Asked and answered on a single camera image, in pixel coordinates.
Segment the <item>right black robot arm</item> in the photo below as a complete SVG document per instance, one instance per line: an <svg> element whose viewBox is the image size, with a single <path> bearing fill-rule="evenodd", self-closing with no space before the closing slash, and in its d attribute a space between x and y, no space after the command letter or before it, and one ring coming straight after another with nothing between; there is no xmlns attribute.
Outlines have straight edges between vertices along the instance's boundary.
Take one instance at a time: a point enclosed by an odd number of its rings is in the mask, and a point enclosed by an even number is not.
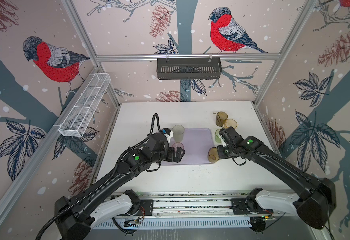
<svg viewBox="0 0 350 240"><path fill-rule="evenodd" d="M217 147L219 159L242 158L260 165L292 190L292 194L277 193L254 188L247 196L250 212L277 210L299 217L308 226L321 230L337 206L335 184L318 179L275 154L259 139L242 138L232 127L220 129L222 144Z"/></svg>

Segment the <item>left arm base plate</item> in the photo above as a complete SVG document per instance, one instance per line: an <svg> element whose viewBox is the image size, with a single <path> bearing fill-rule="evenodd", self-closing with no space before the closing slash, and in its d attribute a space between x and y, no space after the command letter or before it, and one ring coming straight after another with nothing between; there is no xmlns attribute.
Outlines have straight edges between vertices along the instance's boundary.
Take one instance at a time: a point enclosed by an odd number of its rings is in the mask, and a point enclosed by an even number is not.
<svg viewBox="0 0 350 240"><path fill-rule="evenodd" d="M154 210L153 200L141 200L139 204L133 204L132 208L123 216L152 216Z"/></svg>

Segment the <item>brown textured cup front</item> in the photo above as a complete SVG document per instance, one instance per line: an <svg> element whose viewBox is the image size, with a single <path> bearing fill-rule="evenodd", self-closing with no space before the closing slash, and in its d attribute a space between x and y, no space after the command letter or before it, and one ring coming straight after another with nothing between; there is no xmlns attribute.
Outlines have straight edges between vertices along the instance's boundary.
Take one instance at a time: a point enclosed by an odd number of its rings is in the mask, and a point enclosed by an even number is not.
<svg viewBox="0 0 350 240"><path fill-rule="evenodd" d="M217 161L220 160L220 157L218 154L218 148L213 147L213 148L209 149L208 160L210 163L216 163Z"/></svg>

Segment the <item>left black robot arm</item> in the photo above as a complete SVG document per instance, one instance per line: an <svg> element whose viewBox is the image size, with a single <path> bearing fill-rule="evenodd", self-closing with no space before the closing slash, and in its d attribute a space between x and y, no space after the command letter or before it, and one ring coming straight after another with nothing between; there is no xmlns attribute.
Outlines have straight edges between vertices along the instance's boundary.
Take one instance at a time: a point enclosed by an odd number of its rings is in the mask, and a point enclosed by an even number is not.
<svg viewBox="0 0 350 240"><path fill-rule="evenodd" d="M108 202L105 200L142 172L152 172L152 164L179 163L185 153L181 147L170 147L168 134L164 133L151 134L129 147L115 167L95 184L70 199L62 197L56 201L53 222L62 239L83 240L97 225L119 215L137 213L141 200L132 190Z"/></svg>

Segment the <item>green smooth cup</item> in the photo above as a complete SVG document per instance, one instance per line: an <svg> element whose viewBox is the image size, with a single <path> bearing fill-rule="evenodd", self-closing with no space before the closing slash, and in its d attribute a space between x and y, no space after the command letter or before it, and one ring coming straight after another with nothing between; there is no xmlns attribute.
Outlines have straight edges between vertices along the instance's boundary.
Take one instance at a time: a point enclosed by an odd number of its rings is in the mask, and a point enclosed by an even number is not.
<svg viewBox="0 0 350 240"><path fill-rule="evenodd" d="M220 130L221 130L221 129L217 129L217 130L215 131L215 141L216 141L217 143L219 143L219 144L222 142L221 137L220 137Z"/></svg>

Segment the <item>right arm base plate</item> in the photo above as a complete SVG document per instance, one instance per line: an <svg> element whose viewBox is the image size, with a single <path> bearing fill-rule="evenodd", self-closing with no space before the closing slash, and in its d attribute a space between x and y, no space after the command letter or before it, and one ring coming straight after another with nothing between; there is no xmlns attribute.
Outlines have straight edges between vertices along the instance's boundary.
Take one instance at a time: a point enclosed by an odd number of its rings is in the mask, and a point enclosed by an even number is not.
<svg viewBox="0 0 350 240"><path fill-rule="evenodd" d="M263 209L255 200L248 200L244 198L231 199L230 209L233 210L234 215L273 215L274 211L271 209Z"/></svg>

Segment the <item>pale green textured cup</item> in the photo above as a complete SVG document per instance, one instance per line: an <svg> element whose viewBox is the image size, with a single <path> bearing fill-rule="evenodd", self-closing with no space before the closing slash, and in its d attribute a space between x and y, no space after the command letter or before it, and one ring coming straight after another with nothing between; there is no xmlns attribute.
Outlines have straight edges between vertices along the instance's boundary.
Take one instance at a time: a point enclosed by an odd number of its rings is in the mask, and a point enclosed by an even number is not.
<svg viewBox="0 0 350 240"><path fill-rule="evenodd" d="M184 138L185 128L182 125L175 125L172 128L173 139L175 142L181 142Z"/></svg>

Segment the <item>pink smooth cup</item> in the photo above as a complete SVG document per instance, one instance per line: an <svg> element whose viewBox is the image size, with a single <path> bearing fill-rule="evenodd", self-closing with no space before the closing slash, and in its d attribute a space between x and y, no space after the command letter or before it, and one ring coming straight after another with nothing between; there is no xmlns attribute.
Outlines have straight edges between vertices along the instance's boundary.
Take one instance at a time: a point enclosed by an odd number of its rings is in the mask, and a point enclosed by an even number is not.
<svg viewBox="0 0 350 240"><path fill-rule="evenodd" d="M175 152L184 152L184 145L180 142L176 142L172 145Z"/></svg>

